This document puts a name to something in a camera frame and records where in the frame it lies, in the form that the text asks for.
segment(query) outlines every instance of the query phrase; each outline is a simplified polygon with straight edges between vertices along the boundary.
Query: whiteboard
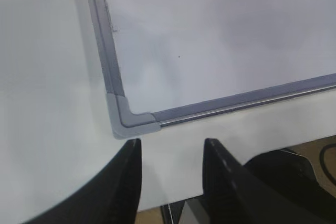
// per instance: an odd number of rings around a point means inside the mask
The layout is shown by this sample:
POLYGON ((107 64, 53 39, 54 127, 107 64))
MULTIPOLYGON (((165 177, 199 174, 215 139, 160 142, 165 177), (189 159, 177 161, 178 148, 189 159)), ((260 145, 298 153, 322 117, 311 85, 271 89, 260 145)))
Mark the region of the whiteboard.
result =
POLYGON ((336 0, 106 0, 133 113, 336 73, 336 0))

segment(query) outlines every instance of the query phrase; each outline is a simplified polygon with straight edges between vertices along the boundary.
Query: gray plastic corner piece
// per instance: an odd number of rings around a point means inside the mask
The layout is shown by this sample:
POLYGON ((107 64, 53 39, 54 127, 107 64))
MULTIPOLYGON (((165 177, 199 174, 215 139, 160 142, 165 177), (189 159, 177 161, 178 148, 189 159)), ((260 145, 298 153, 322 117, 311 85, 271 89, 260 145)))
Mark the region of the gray plastic corner piece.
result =
POLYGON ((126 97, 106 94, 113 132, 117 138, 129 138, 160 130, 155 117, 150 114, 133 114, 126 97))

